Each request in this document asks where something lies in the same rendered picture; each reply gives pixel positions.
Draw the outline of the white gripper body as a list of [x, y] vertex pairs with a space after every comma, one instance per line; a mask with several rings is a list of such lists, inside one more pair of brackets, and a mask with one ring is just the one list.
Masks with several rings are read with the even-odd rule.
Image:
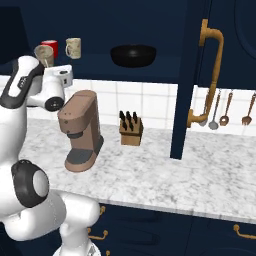
[[44, 71], [45, 74], [54, 74], [56, 76], [70, 76], [72, 74], [72, 66], [71, 65], [61, 65], [48, 67]]

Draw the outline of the navy open cabinet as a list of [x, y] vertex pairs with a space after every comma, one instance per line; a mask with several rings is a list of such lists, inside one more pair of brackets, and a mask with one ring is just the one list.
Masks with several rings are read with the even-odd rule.
[[[176, 83], [187, 0], [0, 0], [0, 32], [23, 55], [44, 40], [58, 42], [56, 63], [71, 60], [65, 40], [82, 40], [82, 57], [72, 61], [79, 79]], [[143, 68], [115, 65], [110, 50], [143, 44], [157, 50]]]

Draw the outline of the navy cabinet door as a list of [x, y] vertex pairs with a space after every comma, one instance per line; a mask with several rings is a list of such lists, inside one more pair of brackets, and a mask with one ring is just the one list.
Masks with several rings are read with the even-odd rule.
[[170, 157], [181, 160], [187, 130], [188, 111], [194, 84], [197, 81], [201, 50], [199, 38], [202, 20], [209, 16], [212, 0], [188, 0], [182, 56], [179, 70], [175, 118], [172, 131]]

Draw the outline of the navy upper cabinet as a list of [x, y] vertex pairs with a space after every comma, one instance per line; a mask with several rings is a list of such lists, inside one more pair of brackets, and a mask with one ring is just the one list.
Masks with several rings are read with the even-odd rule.
[[224, 36], [218, 88], [256, 90], [256, 0], [207, 0], [208, 26]]

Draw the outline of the navy lower cabinet front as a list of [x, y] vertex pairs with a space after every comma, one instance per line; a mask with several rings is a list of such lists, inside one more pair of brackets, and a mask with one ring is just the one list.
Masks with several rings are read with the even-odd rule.
[[256, 224], [194, 217], [185, 256], [256, 256]]
[[185, 256], [191, 216], [105, 204], [90, 236], [102, 256]]

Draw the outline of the red mug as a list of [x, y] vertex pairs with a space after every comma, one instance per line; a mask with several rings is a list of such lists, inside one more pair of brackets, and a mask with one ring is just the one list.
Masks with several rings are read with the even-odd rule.
[[57, 40], [45, 40], [40, 43], [41, 45], [50, 46], [53, 49], [54, 59], [58, 56], [58, 41]]

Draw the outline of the beige speckled mug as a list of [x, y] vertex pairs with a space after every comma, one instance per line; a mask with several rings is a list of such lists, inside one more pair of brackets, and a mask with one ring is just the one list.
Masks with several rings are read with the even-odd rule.
[[66, 40], [66, 55], [71, 59], [81, 58], [81, 39], [80, 38], [68, 38]]

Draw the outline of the brown coffee machine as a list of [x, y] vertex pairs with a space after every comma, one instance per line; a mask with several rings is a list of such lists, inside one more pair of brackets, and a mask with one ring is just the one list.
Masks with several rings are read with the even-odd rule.
[[90, 169], [104, 143], [100, 131], [97, 94], [91, 90], [74, 93], [57, 116], [60, 130], [71, 143], [71, 150], [65, 160], [66, 169], [71, 172]]

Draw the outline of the black bowl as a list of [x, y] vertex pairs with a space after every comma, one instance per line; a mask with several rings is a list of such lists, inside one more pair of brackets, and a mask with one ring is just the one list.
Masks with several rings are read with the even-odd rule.
[[114, 64], [126, 68], [140, 68], [151, 65], [156, 57], [156, 49], [141, 44], [120, 45], [110, 50]]

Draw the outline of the wooden knife block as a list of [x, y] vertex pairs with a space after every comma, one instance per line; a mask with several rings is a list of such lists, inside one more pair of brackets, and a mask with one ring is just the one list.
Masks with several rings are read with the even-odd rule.
[[139, 146], [143, 134], [142, 119], [136, 112], [119, 111], [120, 125], [119, 133], [121, 135], [121, 144], [130, 146]]

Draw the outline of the silver ladle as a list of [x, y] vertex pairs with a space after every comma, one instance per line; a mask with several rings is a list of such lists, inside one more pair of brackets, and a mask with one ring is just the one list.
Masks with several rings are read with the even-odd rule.
[[213, 118], [212, 118], [212, 121], [208, 124], [208, 127], [211, 130], [217, 130], [219, 127], [218, 122], [215, 120], [215, 117], [216, 117], [217, 108], [218, 108], [219, 101], [220, 101], [220, 96], [221, 96], [221, 93], [218, 93], [215, 108], [214, 108]]

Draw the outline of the wooden spoon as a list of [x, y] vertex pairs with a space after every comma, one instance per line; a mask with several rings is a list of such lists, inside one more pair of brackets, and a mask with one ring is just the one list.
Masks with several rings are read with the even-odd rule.
[[229, 123], [228, 110], [229, 110], [229, 107], [230, 107], [232, 97], [233, 97], [233, 92], [230, 92], [229, 95], [228, 95], [225, 114], [219, 120], [219, 124], [221, 126], [226, 126]]

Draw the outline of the wooden fork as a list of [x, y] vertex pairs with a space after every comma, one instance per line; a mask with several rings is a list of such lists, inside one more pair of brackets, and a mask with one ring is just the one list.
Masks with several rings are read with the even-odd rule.
[[242, 124], [244, 126], [249, 125], [252, 121], [252, 118], [250, 117], [250, 114], [251, 114], [251, 111], [252, 111], [255, 100], [256, 100], [256, 92], [252, 95], [247, 115], [242, 118]]

